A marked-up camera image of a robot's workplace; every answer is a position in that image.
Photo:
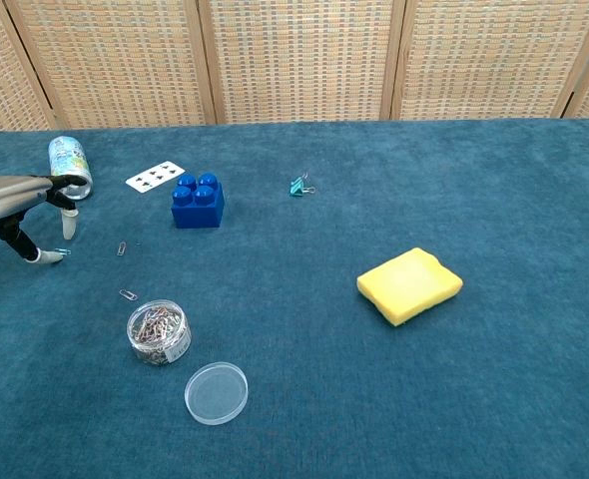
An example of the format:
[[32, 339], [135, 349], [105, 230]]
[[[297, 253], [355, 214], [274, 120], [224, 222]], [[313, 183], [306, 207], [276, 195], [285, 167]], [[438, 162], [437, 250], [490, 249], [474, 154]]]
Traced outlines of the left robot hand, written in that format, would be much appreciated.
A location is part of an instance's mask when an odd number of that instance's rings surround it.
[[6, 242], [25, 261], [50, 264], [64, 255], [56, 250], [42, 250], [21, 230], [26, 213], [43, 203], [61, 210], [64, 237], [74, 235], [78, 211], [75, 202], [63, 190], [69, 186], [85, 186], [88, 181], [78, 175], [0, 176], [0, 240]]

